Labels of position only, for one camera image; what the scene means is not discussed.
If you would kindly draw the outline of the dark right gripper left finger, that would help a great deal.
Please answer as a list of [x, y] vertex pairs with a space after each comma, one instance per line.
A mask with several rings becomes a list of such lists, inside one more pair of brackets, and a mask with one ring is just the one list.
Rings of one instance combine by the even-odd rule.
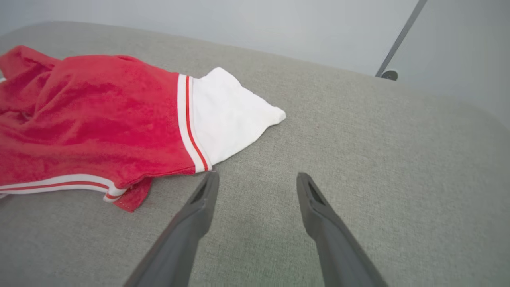
[[207, 172], [203, 180], [172, 218], [125, 287], [187, 287], [199, 241], [211, 227], [219, 174]]

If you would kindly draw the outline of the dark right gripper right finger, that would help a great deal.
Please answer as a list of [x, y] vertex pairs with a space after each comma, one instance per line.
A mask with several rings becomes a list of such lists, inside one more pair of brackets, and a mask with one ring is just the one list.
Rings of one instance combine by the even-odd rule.
[[304, 227], [317, 247], [326, 287], [386, 287], [387, 283], [312, 177], [296, 178]]

